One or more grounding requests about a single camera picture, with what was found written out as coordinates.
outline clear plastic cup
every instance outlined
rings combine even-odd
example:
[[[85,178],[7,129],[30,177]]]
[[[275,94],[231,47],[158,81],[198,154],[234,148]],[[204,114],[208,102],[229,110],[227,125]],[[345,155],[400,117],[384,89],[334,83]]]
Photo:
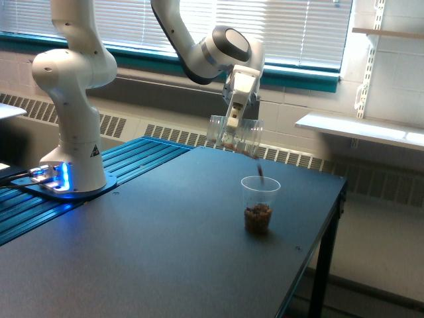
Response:
[[[241,180],[241,185],[244,227],[251,233],[267,233],[280,183],[272,178],[249,176]]]
[[[228,118],[212,115],[207,128],[208,142],[253,156],[264,130],[263,120],[241,119],[237,128],[227,126]]]

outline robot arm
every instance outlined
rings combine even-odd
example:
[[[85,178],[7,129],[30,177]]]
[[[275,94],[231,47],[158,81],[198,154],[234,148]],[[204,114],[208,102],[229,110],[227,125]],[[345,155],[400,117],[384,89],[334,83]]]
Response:
[[[152,9],[192,81],[208,84],[227,72],[223,97],[227,103],[226,131],[218,142],[234,144],[246,106],[258,101],[259,79],[264,67],[262,43],[245,38],[239,31],[216,26],[195,43],[180,15],[180,0],[151,0]]]
[[[115,78],[117,64],[97,34],[93,0],[51,0],[52,22],[68,49],[39,54],[32,64],[36,83],[52,98],[59,122],[59,145],[43,157],[46,174],[33,178],[56,193],[89,192],[106,184],[99,153],[100,123],[86,89]]]

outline cup with brown contents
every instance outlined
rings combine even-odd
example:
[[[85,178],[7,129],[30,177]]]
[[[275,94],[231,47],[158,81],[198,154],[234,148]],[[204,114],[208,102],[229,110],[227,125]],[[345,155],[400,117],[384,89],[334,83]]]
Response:
[[[249,176],[241,180],[241,185],[245,229],[255,234],[267,233],[280,183],[272,178]]]

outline teal window trim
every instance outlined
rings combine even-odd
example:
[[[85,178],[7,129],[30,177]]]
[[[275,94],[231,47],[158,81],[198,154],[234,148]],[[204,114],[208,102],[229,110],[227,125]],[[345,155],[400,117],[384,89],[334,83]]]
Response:
[[[173,54],[110,44],[105,46],[114,55],[119,66],[178,75],[184,73],[180,61]],[[53,48],[67,47],[67,42],[61,38],[0,32],[0,49],[36,54]],[[260,83],[335,93],[339,78],[337,70],[306,70],[266,64]]]

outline window blinds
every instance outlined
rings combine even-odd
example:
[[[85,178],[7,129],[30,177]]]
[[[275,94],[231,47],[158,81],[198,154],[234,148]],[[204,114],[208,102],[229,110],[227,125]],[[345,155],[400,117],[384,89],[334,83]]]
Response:
[[[50,21],[49,0],[0,1],[0,29],[60,36]],[[215,25],[228,25],[264,43],[266,62],[339,69],[352,0],[181,0],[198,42]],[[95,0],[97,28],[105,43],[174,52],[150,0]]]

